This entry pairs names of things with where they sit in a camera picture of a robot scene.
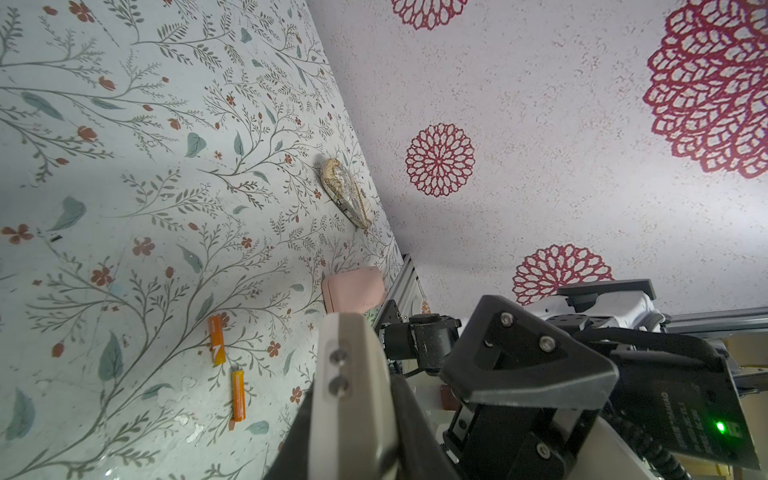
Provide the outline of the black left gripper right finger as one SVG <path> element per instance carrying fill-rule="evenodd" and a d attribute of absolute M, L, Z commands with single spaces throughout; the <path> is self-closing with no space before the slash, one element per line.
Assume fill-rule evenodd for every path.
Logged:
<path fill-rule="evenodd" d="M 406 378 L 391 377 L 391 395 L 398 433 L 397 479 L 458 479 L 453 463 L 437 443 Z"/>

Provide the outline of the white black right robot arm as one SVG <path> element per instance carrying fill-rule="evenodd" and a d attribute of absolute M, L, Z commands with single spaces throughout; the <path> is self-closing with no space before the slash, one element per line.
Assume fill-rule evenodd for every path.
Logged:
<path fill-rule="evenodd" d="M 468 321 L 388 301 L 375 332 L 394 373 L 413 360 L 456 398 L 435 445 L 449 478 L 686 479 L 687 457 L 758 469 L 741 401 L 767 377 L 721 339 L 765 311 L 671 318 L 654 299 L 647 279 L 581 283 L 526 306 L 484 296 Z"/>

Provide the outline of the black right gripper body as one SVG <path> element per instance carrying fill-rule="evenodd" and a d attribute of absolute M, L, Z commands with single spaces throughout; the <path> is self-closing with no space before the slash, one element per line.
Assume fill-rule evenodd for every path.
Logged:
<path fill-rule="evenodd" d="M 442 434 L 463 479 L 566 479 L 596 410 L 462 405 Z"/>

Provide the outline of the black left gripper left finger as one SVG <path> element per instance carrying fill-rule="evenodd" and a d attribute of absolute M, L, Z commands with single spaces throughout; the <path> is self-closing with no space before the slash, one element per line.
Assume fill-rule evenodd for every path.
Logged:
<path fill-rule="evenodd" d="M 266 480 L 307 480 L 314 388 L 302 401 L 282 449 L 264 476 Z"/>

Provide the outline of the white universal AC remote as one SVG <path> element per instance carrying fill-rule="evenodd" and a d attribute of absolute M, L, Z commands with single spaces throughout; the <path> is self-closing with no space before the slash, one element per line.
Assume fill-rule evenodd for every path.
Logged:
<path fill-rule="evenodd" d="M 319 328 L 311 409 L 310 479 L 394 479 L 398 430 L 381 342 L 357 313 L 332 313 Z"/>

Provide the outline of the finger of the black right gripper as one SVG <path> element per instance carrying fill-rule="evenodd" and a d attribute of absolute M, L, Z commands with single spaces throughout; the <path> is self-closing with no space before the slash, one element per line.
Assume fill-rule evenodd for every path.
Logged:
<path fill-rule="evenodd" d="M 466 403 L 599 410 L 619 371 L 608 358 L 496 295 L 480 298 L 440 378 Z"/>

